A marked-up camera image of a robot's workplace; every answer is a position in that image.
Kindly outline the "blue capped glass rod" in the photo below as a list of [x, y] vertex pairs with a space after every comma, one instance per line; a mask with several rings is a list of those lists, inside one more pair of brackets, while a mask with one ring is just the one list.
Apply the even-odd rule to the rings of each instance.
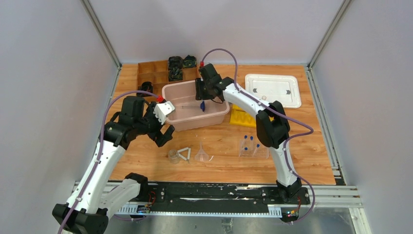
[[200, 110], [202, 112], [205, 112], [206, 110], [204, 101], [187, 102], [187, 103], [183, 103], [180, 107], [182, 109], [194, 109], [194, 110]]

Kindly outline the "pink plastic bin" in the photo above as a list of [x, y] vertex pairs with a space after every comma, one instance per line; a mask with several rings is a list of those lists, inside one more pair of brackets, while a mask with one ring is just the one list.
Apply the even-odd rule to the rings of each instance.
[[227, 102], [219, 104], [211, 100], [205, 101], [205, 112], [182, 109], [180, 106], [183, 103], [201, 101], [195, 99], [195, 94], [195, 81], [193, 80], [168, 84], [162, 88], [163, 98], [171, 101], [175, 107], [175, 111], [167, 117], [166, 122], [173, 125], [178, 132], [221, 124], [225, 115], [230, 111]]

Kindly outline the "small glass beaker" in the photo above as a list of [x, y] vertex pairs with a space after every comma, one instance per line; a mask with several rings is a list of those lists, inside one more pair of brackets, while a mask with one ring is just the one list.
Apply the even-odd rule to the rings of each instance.
[[179, 153], [177, 152], [177, 150], [170, 150], [168, 152], [168, 159], [170, 161], [170, 163], [172, 164], [177, 164], [180, 162], [180, 156]]

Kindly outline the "yellow test tube rack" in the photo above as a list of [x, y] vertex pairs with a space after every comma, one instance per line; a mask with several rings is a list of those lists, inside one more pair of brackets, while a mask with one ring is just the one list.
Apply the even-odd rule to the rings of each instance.
[[229, 123], [232, 125], [256, 128], [255, 118], [235, 104], [232, 105]]

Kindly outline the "white clay triangle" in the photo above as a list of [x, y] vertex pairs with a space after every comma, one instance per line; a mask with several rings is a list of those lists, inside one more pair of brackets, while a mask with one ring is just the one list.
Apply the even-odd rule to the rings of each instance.
[[177, 151], [178, 156], [183, 160], [186, 161], [187, 163], [190, 163], [190, 158], [191, 158], [191, 148], [185, 147], [183, 149], [179, 149]]

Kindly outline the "clear plastic funnel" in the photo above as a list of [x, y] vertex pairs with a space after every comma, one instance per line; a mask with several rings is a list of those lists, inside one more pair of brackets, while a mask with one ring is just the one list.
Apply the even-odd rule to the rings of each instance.
[[204, 151], [201, 141], [199, 143], [199, 151], [195, 155], [194, 159], [198, 162], [207, 162], [210, 159], [209, 155]]

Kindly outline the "white plastic lid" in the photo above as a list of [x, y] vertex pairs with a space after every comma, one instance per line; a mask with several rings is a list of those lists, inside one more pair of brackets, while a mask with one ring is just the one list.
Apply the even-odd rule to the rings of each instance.
[[299, 84], [294, 76], [247, 74], [244, 82], [245, 89], [259, 99], [266, 96], [266, 101], [279, 101], [284, 108], [301, 107]]

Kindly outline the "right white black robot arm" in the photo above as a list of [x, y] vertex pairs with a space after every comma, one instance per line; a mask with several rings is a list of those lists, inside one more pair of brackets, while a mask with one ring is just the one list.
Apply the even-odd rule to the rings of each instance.
[[283, 203], [293, 202], [302, 182], [293, 166], [287, 142], [290, 125], [282, 104], [257, 99], [232, 78], [222, 78], [212, 64], [202, 65], [199, 73], [201, 78], [195, 84], [197, 100], [219, 98], [237, 105], [255, 119], [257, 138], [268, 148], [276, 167], [278, 197]]

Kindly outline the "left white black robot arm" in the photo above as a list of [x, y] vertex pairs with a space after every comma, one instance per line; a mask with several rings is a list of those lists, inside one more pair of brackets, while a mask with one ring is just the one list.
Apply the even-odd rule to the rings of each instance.
[[60, 224], [58, 233], [102, 234], [109, 220], [127, 202], [154, 202], [148, 178], [129, 173], [120, 185], [103, 195], [118, 161], [138, 136], [147, 135], [157, 147], [172, 140], [174, 127], [162, 133], [166, 119], [175, 111], [170, 101], [158, 97], [147, 102], [136, 95], [123, 99], [121, 110], [104, 121], [90, 165], [78, 187], [64, 204], [56, 204], [52, 215]]

